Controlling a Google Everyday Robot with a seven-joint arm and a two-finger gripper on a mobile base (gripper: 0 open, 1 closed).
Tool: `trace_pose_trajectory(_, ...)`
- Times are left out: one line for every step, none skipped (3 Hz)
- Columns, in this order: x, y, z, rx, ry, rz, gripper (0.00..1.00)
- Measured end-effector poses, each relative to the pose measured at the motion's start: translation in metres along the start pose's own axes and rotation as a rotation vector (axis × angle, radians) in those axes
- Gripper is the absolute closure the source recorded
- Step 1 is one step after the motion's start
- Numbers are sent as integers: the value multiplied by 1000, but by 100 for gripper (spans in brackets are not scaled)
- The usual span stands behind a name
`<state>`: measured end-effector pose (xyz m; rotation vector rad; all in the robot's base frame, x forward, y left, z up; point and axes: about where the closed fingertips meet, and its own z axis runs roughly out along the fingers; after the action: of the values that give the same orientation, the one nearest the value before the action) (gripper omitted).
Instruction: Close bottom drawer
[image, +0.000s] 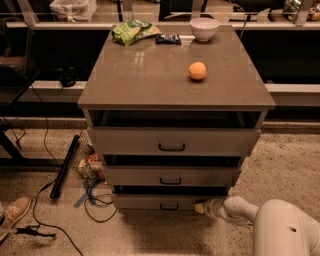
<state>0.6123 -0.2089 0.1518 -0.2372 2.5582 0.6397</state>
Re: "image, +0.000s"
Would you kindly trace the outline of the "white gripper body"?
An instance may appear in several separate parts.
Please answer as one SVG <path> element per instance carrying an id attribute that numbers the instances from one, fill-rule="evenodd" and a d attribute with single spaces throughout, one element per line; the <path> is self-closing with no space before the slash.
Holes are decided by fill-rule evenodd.
<path id="1" fill-rule="evenodd" d="M 232 215 L 224 205 L 222 199 L 212 199 L 203 203 L 204 213 L 211 218 L 217 219 L 221 218 L 228 223 L 238 225 L 238 226 L 247 226 L 251 225 L 251 222 L 240 215 Z"/>

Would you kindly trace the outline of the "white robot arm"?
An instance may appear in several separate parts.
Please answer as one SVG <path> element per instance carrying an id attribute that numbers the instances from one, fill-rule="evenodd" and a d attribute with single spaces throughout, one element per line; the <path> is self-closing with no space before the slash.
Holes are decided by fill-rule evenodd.
<path id="1" fill-rule="evenodd" d="M 261 206 L 240 196 L 197 203 L 195 211 L 234 225 L 253 225 L 253 256 L 320 256 L 320 223 L 297 206 L 271 199 Z"/>

